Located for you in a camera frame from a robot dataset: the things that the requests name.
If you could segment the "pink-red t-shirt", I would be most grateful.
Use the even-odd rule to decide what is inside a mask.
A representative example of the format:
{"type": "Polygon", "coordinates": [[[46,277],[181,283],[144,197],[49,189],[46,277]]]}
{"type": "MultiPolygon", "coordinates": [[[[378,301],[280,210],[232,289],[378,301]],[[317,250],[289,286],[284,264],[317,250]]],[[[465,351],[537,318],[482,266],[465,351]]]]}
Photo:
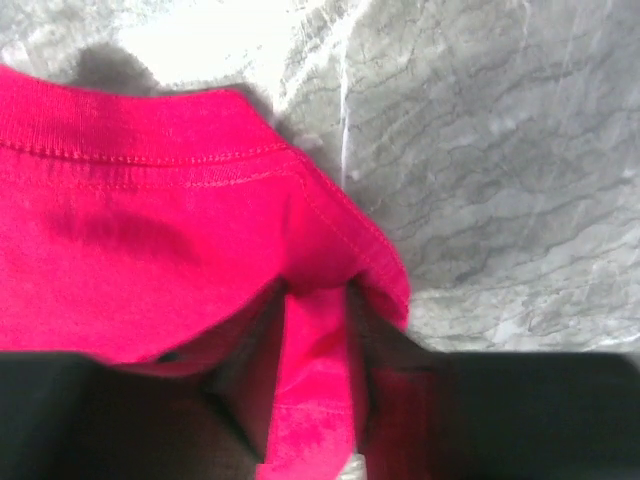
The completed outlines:
{"type": "Polygon", "coordinates": [[[261,479],[333,479],[364,423],[348,349],[357,281],[396,327],[394,247],[239,92],[139,98],[1,71],[1,346],[108,364],[220,362],[282,285],[261,479]]]}

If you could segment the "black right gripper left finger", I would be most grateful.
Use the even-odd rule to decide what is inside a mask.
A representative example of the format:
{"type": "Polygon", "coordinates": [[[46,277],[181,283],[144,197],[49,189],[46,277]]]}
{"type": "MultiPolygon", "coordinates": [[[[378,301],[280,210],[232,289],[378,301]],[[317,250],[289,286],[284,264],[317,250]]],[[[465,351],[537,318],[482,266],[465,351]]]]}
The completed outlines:
{"type": "Polygon", "coordinates": [[[1,355],[4,479],[251,479],[256,464],[194,378],[1,355]]]}

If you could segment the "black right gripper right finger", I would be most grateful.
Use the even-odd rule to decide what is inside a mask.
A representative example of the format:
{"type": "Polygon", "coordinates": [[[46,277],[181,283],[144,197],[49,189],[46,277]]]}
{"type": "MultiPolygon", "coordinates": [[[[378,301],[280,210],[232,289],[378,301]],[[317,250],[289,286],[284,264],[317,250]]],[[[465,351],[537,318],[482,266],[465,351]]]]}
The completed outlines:
{"type": "Polygon", "coordinates": [[[348,290],[371,479],[635,479],[639,359],[429,350],[348,290]]]}

